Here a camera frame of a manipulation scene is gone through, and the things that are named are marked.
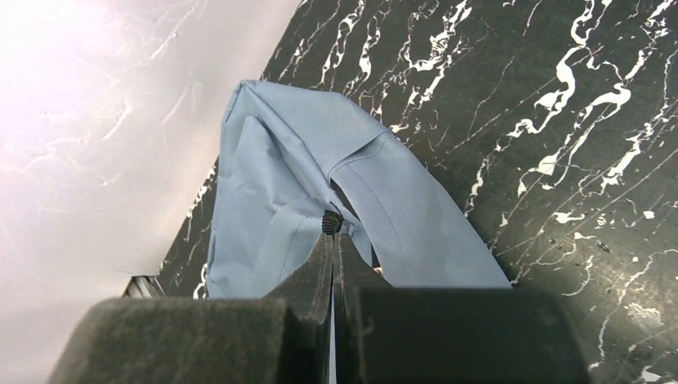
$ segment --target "crumpled cloth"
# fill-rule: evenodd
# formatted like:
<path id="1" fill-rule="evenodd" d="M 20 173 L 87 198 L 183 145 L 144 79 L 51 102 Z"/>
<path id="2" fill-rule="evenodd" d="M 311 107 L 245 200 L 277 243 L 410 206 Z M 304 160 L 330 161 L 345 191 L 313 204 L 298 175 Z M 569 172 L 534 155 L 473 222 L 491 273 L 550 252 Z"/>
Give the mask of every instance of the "crumpled cloth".
<path id="1" fill-rule="evenodd" d="M 356 218 L 330 187 L 334 181 Z M 509 288 L 447 191 L 341 94 L 244 81 L 221 123 L 209 240 L 211 298 L 260 298 L 294 272 L 339 211 L 393 286 Z"/>

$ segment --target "blue cloth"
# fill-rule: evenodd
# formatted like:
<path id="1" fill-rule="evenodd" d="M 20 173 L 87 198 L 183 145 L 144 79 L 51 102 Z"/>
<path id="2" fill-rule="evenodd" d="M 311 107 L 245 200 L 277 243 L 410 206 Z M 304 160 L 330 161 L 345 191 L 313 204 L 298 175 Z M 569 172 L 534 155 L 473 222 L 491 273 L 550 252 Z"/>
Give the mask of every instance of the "blue cloth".
<path id="1" fill-rule="evenodd" d="M 330 187 L 344 191 L 358 220 Z M 294 272 L 325 209 L 394 286 L 508 288 L 445 189 L 341 94 L 242 82 L 221 124 L 209 241 L 211 298 L 260 298 Z"/>

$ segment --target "cloth seam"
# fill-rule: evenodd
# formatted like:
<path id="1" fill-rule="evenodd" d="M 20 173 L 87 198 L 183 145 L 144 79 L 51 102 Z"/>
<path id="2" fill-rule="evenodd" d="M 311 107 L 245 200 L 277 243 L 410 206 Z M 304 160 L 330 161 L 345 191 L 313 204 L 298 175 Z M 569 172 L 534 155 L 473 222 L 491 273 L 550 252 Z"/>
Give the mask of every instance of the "cloth seam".
<path id="1" fill-rule="evenodd" d="M 379 149 L 377 149 L 377 151 L 376 151 L 375 153 L 373 153 L 373 154 L 365 154 L 365 155 L 362 155 L 362 156 L 357 157 L 357 158 L 352 158 L 352 159 L 346 161 L 346 162 L 343 163 L 343 164 L 342 164 L 341 162 L 339 162 L 338 164 L 336 164 L 335 166 L 333 166 L 332 169 L 329 171 L 329 174 L 328 174 L 329 178 L 331 179 L 331 178 L 332 178 L 331 175 L 332 175 L 334 172 L 337 172 L 340 168 L 342 168 L 342 167 L 344 167 L 344 166 L 348 166 L 348 165 L 350 165 L 350 164 L 352 164 L 352 163 L 354 163 L 354 162 L 357 162 L 358 160 L 364 160 L 364 159 L 366 159 L 366 158 L 373 158 L 374 156 L 377 156 L 379 153 L 381 153 L 381 150 L 384 149 L 384 144 L 386 144 L 386 142 L 387 142 L 389 139 L 393 139 L 393 138 L 395 138 L 395 137 L 387 137 L 387 138 L 384 138 L 383 140 L 381 140 L 381 143 L 379 144 Z"/>
<path id="2" fill-rule="evenodd" d="M 368 183 L 362 178 L 362 176 L 360 176 L 359 173 L 356 172 L 351 166 L 348 166 L 348 165 L 347 165 L 346 168 L 348 168 L 349 170 L 351 170 L 351 172 L 353 172 L 353 173 L 361 180 L 361 182 L 363 182 L 363 184 L 365 184 L 365 186 L 367 187 L 367 189 L 372 193 L 372 196 L 374 196 L 375 200 L 377 200 L 377 203 L 379 203 L 379 206 L 381 207 L 381 210 L 384 211 L 384 215 L 386 216 L 386 219 L 389 221 L 389 224 L 391 225 L 391 228 L 393 229 L 393 232 L 396 234 L 396 242 L 398 243 L 398 246 L 400 247 L 401 250 L 403 250 L 404 247 L 403 247 L 403 245 L 402 245 L 402 243 L 401 243 L 400 235 L 398 234 L 398 231 L 396 230 L 396 227 L 393 225 L 393 220 L 391 220 L 391 217 L 389 216 L 389 214 L 386 213 L 386 209 L 384 208 L 384 205 L 381 204 L 381 200 L 377 197 L 377 194 L 374 193 L 374 190 L 372 190 L 372 188 L 369 186 L 369 184 L 368 184 Z M 367 232 L 367 226 L 365 225 L 364 222 L 362 223 L 362 225 L 363 225 L 363 227 L 365 228 L 365 232 Z"/>

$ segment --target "light blue fabric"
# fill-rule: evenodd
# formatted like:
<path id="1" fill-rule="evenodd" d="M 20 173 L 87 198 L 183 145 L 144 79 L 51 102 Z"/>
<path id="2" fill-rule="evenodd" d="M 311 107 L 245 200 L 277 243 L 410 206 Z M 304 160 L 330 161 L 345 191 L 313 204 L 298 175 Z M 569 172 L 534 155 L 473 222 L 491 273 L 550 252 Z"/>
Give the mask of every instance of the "light blue fabric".
<path id="1" fill-rule="evenodd" d="M 334 180 L 361 218 L 330 188 Z M 260 298 L 294 272 L 339 210 L 394 286 L 509 288 L 494 257 L 412 153 L 340 94 L 245 81 L 221 124 L 211 298 Z"/>

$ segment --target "black marble surface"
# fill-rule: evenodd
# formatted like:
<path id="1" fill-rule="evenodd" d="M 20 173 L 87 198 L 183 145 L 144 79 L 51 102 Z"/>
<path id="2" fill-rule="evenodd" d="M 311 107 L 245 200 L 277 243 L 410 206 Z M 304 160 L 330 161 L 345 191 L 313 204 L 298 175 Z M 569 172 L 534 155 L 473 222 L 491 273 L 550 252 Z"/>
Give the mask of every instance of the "black marble surface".
<path id="1" fill-rule="evenodd" d="M 676 29 L 674 0 L 308 0 L 263 78 L 390 126 L 512 282 L 560 298 L 596 382 L 675 383 Z M 166 294 L 204 297 L 214 187 Z"/>

